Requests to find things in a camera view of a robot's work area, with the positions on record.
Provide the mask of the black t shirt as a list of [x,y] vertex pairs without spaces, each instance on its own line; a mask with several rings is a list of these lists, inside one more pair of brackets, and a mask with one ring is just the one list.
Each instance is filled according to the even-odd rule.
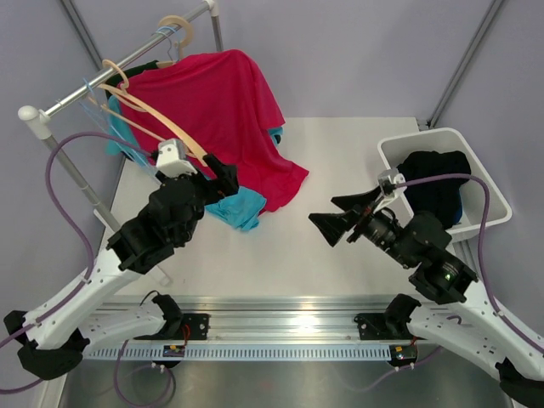
[[[406,181],[424,179],[453,173],[471,173],[465,154],[455,150],[445,153],[437,151],[414,151],[410,153],[397,169]],[[414,213],[432,213],[445,230],[453,224],[453,200],[460,188],[467,182],[464,178],[448,178],[432,183],[407,187],[405,197]]]

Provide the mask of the light blue wire hanger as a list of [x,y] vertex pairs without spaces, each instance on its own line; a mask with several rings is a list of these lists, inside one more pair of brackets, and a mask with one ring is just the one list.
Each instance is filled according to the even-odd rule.
[[116,111],[112,113],[106,109],[108,104],[101,104],[99,98],[94,93],[93,88],[89,85],[86,79],[83,79],[86,89],[88,90],[88,101],[93,107],[88,107],[84,102],[80,101],[79,105],[85,111],[86,115],[98,126],[98,128],[104,133],[108,133],[114,140],[109,140],[106,146],[106,153],[110,156],[114,156],[117,153],[122,153],[126,159],[140,166],[152,179],[155,177],[156,170],[150,164],[148,158],[141,154],[139,151],[125,145],[120,144],[119,140],[123,140],[130,145],[139,147],[133,135],[128,136],[132,132],[129,130],[128,125],[120,118],[114,116]]

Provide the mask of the blue t shirt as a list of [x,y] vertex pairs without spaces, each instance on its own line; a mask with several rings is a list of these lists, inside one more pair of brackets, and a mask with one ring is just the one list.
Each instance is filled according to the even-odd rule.
[[462,215],[462,198],[460,192],[457,192],[453,200],[453,216],[451,223],[453,225],[458,225],[461,222]]

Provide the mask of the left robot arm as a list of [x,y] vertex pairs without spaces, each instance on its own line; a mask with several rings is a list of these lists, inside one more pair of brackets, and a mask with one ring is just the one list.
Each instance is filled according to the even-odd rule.
[[86,270],[41,306],[28,312],[14,310],[4,317],[10,338],[20,344],[17,355],[26,371],[49,381],[73,370],[98,349],[130,339],[168,340],[181,332],[183,312],[166,294],[103,318],[92,314],[107,297],[184,247],[207,205],[237,193],[235,166],[212,154],[203,160],[214,178],[181,159],[160,163],[160,187],[103,250],[90,255]]

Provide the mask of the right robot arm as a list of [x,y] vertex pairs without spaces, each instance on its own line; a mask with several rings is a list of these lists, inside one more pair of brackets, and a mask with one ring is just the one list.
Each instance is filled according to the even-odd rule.
[[397,295],[383,313],[392,338],[419,337],[472,362],[499,382],[501,390],[526,407],[543,405],[543,346],[527,329],[515,330],[505,314],[494,310],[485,284],[461,259],[447,251],[451,236],[429,212],[400,225],[387,205],[400,188],[332,198],[340,213],[311,213],[309,220],[330,246],[341,238],[366,238],[404,269],[409,282],[427,300],[447,306],[461,324],[440,318],[405,294]]

